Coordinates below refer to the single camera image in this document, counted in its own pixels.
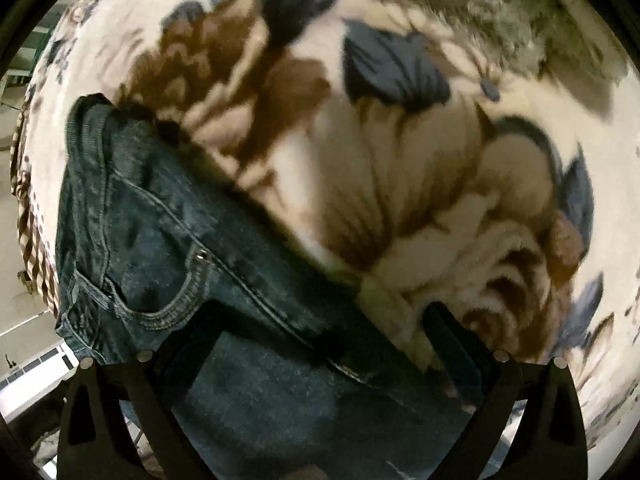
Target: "jeans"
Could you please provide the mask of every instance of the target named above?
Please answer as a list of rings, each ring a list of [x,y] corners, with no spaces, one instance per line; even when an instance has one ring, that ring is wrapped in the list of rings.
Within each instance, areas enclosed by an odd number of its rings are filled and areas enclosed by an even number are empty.
[[[127,362],[199,311],[161,395],[218,478],[427,478],[468,415],[346,288],[104,97],[66,135],[56,331],[78,358]]]

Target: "denim fabric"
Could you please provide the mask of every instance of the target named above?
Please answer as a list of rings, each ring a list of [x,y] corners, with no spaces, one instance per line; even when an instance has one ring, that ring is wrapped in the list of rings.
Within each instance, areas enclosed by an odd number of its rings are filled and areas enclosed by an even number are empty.
[[[198,311],[162,396],[218,478],[428,476],[468,415],[348,291],[104,97],[79,99],[66,134],[56,330],[79,358],[132,360]]]

